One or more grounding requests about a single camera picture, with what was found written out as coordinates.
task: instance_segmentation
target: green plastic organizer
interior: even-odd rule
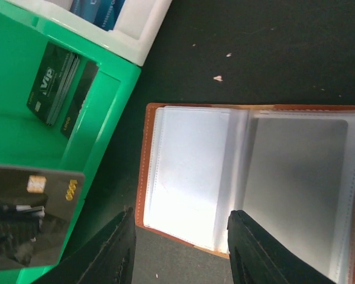
[[[82,62],[53,127],[26,106],[48,41],[78,53]],[[85,63],[99,70],[68,140],[60,132]],[[0,163],[83,172],[86,182],[69,233],[105,149],[139,77],[140,68],[60,25],[0,0]],[[0,283],[28,284],[52,267],[0,271]]]

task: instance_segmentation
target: gold chip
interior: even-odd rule
[[[27,190],[30,193],[43,193],[46,186],[46,177],[29,176]]]

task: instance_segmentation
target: dark table surface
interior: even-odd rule
[[[134,206],[149,102],[355,105],[355,1],[174,0],[65,255]],[[133,283],[232,280],[228,260],[139,229]]]

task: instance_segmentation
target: wallet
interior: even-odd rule
[[[228,257],[240,209],[355,283],[355,106],[149,104],[136,225]]]

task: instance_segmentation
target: card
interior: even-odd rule
[[[0,270],[58,262],[84,179],[0,165]]]
[[[70,12],[89,22],[94,22],[101,0],[74,0]]]
[[[54,123],[57,120],[57,117],[59,115],[59,112],[62,108],[62,105],[64,103],[64,100],[66,99],[67,93],[70,89],[72,80],[75,76],[76,73],[76,69],[78,69],[79,63],[80,63],[80,58],[78,55],[74,55],[73,56],[73,60],[72,60],[72,65],[70,70],[67,73],[67,78],[62,86],[61,91],[59,92],[59,94],[56,97],[55,100],[55,108],[53,109],[53,111],[50,113],[49,117],[48,117],[48,125],[54,125]]]
[[[74,0],[70,12],[105,30],[113,30],[125,0]]]
[[[73,63],[72,57],[71,51],[47,43],[27,101],[28,108],[45,123],[54,112],[55,100],[63,88]]]
[[[93,24],[105,31],[113,30],[124,2],[125,0],[101,0]]]
[[[98,67],[95,62],[88,61],[82,77],[78,83],[76,91],[74,93],[72,102],[70,104],[69,110],[67,111],[66,118],[64,119],[64,123],[60,131],[64,136],[70,138],[73,127],[78,120],[78,116],[84,104],[85,98],[89,92],[91,84],[95,78],[95,75],[98,71]]]

